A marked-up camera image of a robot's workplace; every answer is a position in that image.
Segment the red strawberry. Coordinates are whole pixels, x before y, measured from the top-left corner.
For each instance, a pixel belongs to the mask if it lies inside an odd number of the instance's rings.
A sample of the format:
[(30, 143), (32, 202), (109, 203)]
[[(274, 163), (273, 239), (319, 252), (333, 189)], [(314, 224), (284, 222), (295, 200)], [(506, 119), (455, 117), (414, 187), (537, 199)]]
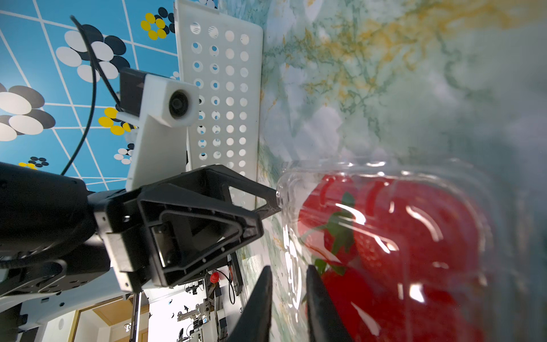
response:
[(479, 231), (449, 192), (420, 182), (372, 180), (358, 191), (354, 242), (363, 268), (390, 289), (421, 283), (443, 291), (479, 269)]
[(298, 234), (312, 255), (331, 264), (347, 264), (357, 256), (352, 230), (339, 225), (353, 216), (341, 205), (353, 207), (357, 194), (351, 178), (325, 175), (306, 198), (299, 211)]
[(354, 269), (329, 269), (321, 280), (354, 341), (484, 340), (447, 292), (413, 284), (401, 299)]

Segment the white perforated plastic basket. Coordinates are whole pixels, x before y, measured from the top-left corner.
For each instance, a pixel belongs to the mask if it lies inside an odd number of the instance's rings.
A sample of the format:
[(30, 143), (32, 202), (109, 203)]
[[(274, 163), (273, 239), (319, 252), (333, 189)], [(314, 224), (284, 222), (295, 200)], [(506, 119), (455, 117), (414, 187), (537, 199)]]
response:
[(194, 1), (175, 2), (179, 70), (198, 88), (192, 169), (224, 165), (256, 180), (264, 31)]

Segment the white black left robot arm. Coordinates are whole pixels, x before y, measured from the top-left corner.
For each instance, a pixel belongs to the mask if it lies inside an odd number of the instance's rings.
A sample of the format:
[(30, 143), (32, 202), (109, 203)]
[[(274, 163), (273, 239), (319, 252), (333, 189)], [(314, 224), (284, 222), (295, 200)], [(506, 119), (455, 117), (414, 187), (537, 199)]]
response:
[(1, 340), (86, 302), (193, 282), (264, 234), (276, 191), (223, 165), (135, 190), (1, 165)]

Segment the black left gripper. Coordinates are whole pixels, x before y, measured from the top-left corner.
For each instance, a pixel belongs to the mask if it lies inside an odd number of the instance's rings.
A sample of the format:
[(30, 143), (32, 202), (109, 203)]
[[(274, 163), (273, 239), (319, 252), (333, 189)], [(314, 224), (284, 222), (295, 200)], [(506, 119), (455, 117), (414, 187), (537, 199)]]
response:
[[(224, 165), (184, 172), (170, 183), (88, 195), (88, 208), (123, 292), (190, 280), (262, 237), (262, 219), (281, 211), (275, 189)], [(266, 204), (254, 211), (234, 205), (232, 188)]]

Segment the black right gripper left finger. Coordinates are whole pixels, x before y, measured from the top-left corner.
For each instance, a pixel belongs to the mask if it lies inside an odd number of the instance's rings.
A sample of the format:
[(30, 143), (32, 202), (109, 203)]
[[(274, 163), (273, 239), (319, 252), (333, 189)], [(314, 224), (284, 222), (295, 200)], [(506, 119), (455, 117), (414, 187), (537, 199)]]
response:
[(273, 277), (270, 266), (265, 266), (254, 290), (229, 334), (228, 342), (268, 342), (272, 325)]

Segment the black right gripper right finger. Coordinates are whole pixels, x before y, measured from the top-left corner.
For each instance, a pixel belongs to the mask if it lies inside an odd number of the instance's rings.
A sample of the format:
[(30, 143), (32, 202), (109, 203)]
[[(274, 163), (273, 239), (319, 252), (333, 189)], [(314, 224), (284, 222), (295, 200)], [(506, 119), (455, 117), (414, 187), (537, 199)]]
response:
[(309, 341), (352, 341), (324, 286), (317, 269), (306, 271)]

